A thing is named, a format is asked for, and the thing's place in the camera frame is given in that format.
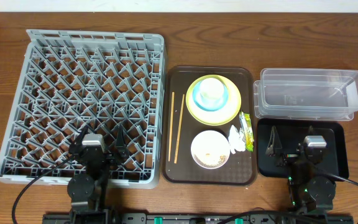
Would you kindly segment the green snack wrapper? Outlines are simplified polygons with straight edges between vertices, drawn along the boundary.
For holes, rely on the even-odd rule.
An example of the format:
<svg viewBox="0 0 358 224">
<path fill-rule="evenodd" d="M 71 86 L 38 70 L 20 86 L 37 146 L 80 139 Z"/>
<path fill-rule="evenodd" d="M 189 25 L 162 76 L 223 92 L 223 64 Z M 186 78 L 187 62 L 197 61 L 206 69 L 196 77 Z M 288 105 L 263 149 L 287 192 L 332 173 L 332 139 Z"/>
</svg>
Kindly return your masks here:
<svg viewBox="0 0 358 224">
<path fill-rule="evenodd" d="M 253 134 L 253 130 L 252 130 L 250 114 L 240 111 L 239 112 L 239 120 L 241 122 L 242 130 L 244 133 L 246 150 L 253 152 L 254 151 L 254 134 Z"/>
</svg>

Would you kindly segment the brown plastic serving tray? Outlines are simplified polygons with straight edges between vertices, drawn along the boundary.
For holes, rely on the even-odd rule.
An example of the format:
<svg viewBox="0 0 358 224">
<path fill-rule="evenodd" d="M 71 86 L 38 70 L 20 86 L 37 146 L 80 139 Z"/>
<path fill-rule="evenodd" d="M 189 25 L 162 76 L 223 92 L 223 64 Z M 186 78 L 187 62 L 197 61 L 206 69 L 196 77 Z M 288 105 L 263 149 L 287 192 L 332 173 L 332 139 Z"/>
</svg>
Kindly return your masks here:
<svg viewBox="0 0 358 224">
<path fill-rule="evenodd" d="M 236 87 L 238 87 L 242 100 L 241 111 L 250 114 L 250 118 L 254 119 L 253 100 L 250 97 L 253 79 L 248 70 L 241 67 L 174 67 L 169 71 L 166 82 L 167 90 L 165 92 L 165 106 L 163 112 L 163 154 L 165 158 L 162 166 L 162 174 L 168 181 L 173 183 L 250 185 L 257 176 L 257 153 L 255 151 L 244 151 L 231 154 L 229 160 L 222 167 L 218 169 L 204 169 L 193 160 L 190 150 L 192 140 L 200 132 L 213 130 L 228 137 L 229 129 L 232 125 L 236 128 L 240 128 L 241 126 L 238 116 L 226 124 L 210 126 L 194 119 L 185 103 L 178 160 L 177 163 L 174 164 L 182 94 L 187 92 L 190 85 L 197 78 L 212 74 L 224 76 L 230 79 Z M 172 151 L 170 154 L 170 162 L 168 162 L 170 107 L 173 91 L 175 92 L 175 102 Z"/>
</svg>

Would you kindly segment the white bowl with food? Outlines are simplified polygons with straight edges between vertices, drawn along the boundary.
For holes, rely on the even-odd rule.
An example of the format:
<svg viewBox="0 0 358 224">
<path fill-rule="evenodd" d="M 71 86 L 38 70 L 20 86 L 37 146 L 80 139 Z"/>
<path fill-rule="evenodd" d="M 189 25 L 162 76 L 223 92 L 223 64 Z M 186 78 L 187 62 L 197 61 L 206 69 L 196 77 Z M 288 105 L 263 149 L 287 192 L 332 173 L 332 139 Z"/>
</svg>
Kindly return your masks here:
<svg viewBox="0 0 358 224">
<path fill-rule="evenodd" d="M 218 131 L 200 132 L 191 142 L 193 160 L 204 169 L 222 167 L 231 155 L 231 147 L 226 137 Z"/>
</svg>

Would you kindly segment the black plastic waste tray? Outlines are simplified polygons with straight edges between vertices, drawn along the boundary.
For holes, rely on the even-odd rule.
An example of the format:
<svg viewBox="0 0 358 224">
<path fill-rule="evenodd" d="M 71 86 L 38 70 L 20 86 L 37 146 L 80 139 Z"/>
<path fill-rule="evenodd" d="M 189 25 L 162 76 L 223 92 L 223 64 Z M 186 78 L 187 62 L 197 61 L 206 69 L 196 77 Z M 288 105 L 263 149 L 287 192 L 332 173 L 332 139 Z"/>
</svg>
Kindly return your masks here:
<svg viewBox="0 0 358 224">
<path fill-rule="evenodd" d="M 257 165 L 259 172 L 266 177 L 287 178 L 288 170 L 275 165 L 276 159 L 265 154 L 272 126 L 276 126 L 282 150 L 294 153 L 308 136 L 308 128 L 314 128 L 314 136 L 322 136 L 327 142 L 323 161 L 317 165 L 334 175 L 349 177 L 346 143 L 343 127 L 339 123 L 327 121 L 302 121 L 286 119 L 260 119 L 257 123 Z"/>
</svg>

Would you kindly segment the crumpled white tissue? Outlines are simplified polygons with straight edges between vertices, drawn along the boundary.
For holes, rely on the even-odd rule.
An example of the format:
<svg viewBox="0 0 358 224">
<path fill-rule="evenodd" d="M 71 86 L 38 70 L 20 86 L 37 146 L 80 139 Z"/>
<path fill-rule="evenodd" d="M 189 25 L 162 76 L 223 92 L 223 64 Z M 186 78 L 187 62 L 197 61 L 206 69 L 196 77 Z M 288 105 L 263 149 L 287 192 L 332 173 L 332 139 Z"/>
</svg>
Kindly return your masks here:
<svg viewBox="0 0 358 224">
<path fill-rule="evenodd" d="M 228 142 L 231 147 L 231 153 L 244 152 L 246 150 L 246 139 L 244 131 L 238 130 L 234 125 L 229 130 Z"/>
</svg>

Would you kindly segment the white upturned cup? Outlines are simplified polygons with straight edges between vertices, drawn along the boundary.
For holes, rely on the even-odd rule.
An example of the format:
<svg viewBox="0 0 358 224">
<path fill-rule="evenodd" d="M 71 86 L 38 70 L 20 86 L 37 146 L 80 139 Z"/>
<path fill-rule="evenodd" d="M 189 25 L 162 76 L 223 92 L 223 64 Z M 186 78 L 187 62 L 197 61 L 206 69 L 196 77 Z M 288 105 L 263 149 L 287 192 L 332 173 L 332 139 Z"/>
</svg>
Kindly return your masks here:
<svg viewBox="0 0 358 224">
<path fill-rule="evenodd" d="M 224 85 L 217 78 L 206 78 L 200 83 L 200 94 L 205 100 L 219 100 L 224 94 Z"/>
</svg>

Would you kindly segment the grey plastic dish rack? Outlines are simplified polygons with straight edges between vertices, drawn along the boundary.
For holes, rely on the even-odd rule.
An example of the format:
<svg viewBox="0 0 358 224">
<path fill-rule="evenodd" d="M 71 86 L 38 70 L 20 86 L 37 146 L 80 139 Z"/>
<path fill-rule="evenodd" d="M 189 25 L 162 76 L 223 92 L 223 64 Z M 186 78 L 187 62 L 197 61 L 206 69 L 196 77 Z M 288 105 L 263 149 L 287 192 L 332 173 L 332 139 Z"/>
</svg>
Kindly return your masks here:
<svg viewBox="0 0 358 224">
<path fill-rule="evenodd" d="M 115 187 L 159 181 L 166 48 L 159 34 L 29 29 L 30 44 L 0 151 L 0 182 L 66 185 L 85 171 L 68 161 L 83 128 L 129 157 L 110 168 Z"/>
</svg>

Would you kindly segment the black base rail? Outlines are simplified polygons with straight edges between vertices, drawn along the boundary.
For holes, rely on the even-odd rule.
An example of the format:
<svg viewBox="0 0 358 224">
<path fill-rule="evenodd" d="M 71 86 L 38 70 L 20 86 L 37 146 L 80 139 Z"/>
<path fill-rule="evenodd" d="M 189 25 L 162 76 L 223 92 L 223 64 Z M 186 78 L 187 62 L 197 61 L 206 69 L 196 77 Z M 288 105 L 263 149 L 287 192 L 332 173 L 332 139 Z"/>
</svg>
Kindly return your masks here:
<svg viewBox="0 0 358 224">
<path fill-rule="evenodd" d="M 122 224 L 187 224 L 187 223 L 220 223 L 229 216 L 216 215 L 146 215 L 144 213 L 124 213 L 118 218 L 113 218 L 111 223 Z M 42 224 L 64 224 L 64 223 L 97 223 L 97 221 L 70 220 L 69 215 L 45 214 Z M 268 223 L 310 223 L 294 218 L 277 217 L 275 215 L 246 215 L 235 218 L 228 223 L 232 224 L 268 224 Z"/>
</svg>

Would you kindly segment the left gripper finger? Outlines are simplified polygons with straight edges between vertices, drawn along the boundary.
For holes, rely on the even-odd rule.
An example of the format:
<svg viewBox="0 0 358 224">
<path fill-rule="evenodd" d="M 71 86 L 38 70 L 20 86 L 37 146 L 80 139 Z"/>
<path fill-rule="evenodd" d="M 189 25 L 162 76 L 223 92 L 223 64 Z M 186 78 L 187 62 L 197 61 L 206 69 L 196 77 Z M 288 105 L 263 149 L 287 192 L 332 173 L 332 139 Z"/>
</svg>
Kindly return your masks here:
<svg viewBox="0 0 358 224">
<path fill-rule="evenodd" d="M 70 148 L 75 148 L 75 147 L 81 146 L 82 140 L 87 133 L 88 133 L 88 127 L 85 126 L 84 128 L 81 129 L 81 132 L 79 133 L 79 135 L 70 144 Z"/>
<path fill-rule="evenodd" d="M 117 133 L 117 139 L 115 143 L 115 147 L 119 153 L 126 153 L 127 146 L 124 140 L 124 131 L 123 126 L 120 125 Z"/>
</svg>

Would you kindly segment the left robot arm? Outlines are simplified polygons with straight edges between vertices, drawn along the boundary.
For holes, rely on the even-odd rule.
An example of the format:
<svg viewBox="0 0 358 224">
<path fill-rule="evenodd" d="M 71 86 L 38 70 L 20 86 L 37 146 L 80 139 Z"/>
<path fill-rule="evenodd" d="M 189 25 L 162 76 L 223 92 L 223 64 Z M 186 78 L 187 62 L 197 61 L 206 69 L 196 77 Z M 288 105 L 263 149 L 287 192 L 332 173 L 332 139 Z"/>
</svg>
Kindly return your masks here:
<svg viewBox="0 0 358 224">
<path fill-rule="evenodd" d="M 87 127 L 70 144 L 69 153 L 86 169 L 84 174 L 76 174 L 68 183 L 70 223 L 121 222 L 114 210 L 105 206 L 105 197 L 111 167 L 122 165 L 130 157 L 122 126 L 118 129 L 115 148 L 111 152 L 103 136 L 89 133 Z"/>
</svg>

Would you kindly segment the light blue saucer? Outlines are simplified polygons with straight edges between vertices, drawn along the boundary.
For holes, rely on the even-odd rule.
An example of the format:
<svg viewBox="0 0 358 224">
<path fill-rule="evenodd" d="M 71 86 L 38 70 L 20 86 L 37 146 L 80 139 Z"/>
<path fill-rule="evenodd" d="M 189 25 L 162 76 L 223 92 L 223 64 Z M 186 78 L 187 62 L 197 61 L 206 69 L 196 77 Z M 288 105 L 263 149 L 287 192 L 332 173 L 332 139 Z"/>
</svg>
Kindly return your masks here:
<svg viewBox="0 0 358 224">
<path fill-rule="evenodd" d="M 193 101 L 195 104 L 204 111 L 220 110 L 227 103 L 228 99 L 228 90 L 226 85 L 222 82 L 224 85 L 224 94 L 219 100 L 205 100 L 200 94 L 200 83 L 201 81 L 199 81 L 193 89 Z"/>
</svg>

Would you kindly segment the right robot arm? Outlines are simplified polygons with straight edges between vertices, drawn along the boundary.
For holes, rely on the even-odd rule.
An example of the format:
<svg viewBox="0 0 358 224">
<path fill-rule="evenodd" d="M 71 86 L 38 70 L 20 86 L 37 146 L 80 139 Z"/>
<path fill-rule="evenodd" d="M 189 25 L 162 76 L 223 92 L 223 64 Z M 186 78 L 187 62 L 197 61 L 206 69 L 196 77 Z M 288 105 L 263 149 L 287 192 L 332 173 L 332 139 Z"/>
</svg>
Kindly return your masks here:
<svg viewBox="0 0 358 224">
<path fill-rule="evenodd" d="M 265 154 L 275 158 L 277 167 L 288 171 L 288 189 L 293 211 L 306 215 L 323 215 L 333 209 L 336 184 L 319 173 L 327 143 L 322 136 L 306 136 L 294 153 L 283 150 L 277 128 L 271 128 Z"/>
</svg>

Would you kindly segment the wooden chopstick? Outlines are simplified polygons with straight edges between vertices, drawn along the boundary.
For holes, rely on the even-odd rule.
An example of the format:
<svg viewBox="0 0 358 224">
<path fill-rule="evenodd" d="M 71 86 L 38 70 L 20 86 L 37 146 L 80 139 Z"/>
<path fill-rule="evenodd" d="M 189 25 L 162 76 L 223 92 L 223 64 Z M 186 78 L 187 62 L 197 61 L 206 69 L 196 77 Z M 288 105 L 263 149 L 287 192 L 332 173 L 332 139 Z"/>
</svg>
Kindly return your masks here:
<svg viewBox="0 0 358 224">
<path fill-rule="evenodd" d="M 172 92 L 171 95 L 171 107 L 170 107 L 170 122 L 169 122 L 169 139 L 168 139 L 168 162 L 170 162 L 170 154 L 172 151 L 172 131 L 173 131 L 173 114 L 174 114 L 174 102 L 175 102 L 175 92 Z"/>
<path fill-rule="evenodd" d="M 185 104 L 185 94 L 182 94 L 180 117 L 179 117 L 179 122 L 178 122 L 178 131 L 177 131 L 177 141 L 176 141 L 176 146 L 175 146 L 174 164 L 176 164 L 177 160 L 178 160 L 178 152 L 179 152 L 179 144 L 180 144 L 180 135 L 181 135 L 182 120 L 183 120 L 184 104 Z"/>
</svg>

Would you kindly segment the yellow-green plate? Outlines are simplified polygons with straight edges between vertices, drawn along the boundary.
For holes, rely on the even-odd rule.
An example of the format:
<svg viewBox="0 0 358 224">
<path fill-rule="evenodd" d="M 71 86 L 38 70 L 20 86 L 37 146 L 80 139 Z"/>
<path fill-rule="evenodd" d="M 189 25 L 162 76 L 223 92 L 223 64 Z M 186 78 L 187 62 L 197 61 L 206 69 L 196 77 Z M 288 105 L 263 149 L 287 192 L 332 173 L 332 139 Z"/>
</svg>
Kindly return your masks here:
<svg viewBox="0 0 358 224">
<path fill-rule="evenodd" d="M 227 87 L 228 99 L 227 103 L 217 111 L 204 111 L 199 108 L 193 101 L 193 89 L 195 85 L 206 78 L 217 78 L 221 80 Z M 195 80 L 189 87 L 185 95 L 186 106 L 188 111 L 200 123 L 210 126 L 219 126 L 230 122 L 239 112 L 241 108 L 241 94 L 236 85 L 228 78 L 221 75 L 205 75 Z"/>
</svg>

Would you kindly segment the clear plastic bin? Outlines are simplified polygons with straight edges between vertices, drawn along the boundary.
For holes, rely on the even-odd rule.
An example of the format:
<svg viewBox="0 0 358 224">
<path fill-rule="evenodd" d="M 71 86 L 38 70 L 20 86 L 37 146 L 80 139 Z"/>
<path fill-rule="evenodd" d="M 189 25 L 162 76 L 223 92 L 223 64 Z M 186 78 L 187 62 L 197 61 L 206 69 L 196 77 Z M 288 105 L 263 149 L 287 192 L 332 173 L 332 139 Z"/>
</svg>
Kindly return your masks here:
<svg viewBox="0 0 358 224">
<path fill-rule="evenodd" d="M 254 82 L 257 118 L 350 121 L 358 111 L 358 70 L 265 68 Z"/>
</svg>

